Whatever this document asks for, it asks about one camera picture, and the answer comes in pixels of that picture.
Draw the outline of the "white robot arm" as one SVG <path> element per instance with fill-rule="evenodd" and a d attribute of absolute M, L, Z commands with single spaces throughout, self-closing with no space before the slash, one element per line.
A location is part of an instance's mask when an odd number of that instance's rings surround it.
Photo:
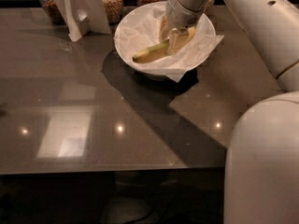
<path fill-rule="evenodd" d="M 186 29 L 208 0 L 166 0 L 163 29 Z M 223 0 L 259 54 L 254 88 L 272 95 L 236 123 L 227 149 L 223 224 L 299 224 L 299 11 L 288 0 Z"/>

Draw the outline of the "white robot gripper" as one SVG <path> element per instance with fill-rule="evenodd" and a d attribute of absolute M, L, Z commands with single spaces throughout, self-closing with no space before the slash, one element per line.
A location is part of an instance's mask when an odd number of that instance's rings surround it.
<path fill-rule="evenodd" d="M 203 14 L 202 2 L 203 0 L 167 0 L 165 15 L 162 16 L 160 23 L 159 41 L 163 42 L 169 36 L 167 51 L 169 55 L 179 52 L 194 37 L 196 28 L 193 26 Z M 189 29 L 186 31 L 173 30 L 171 32 L 172 27 L 180 30 Z"/>

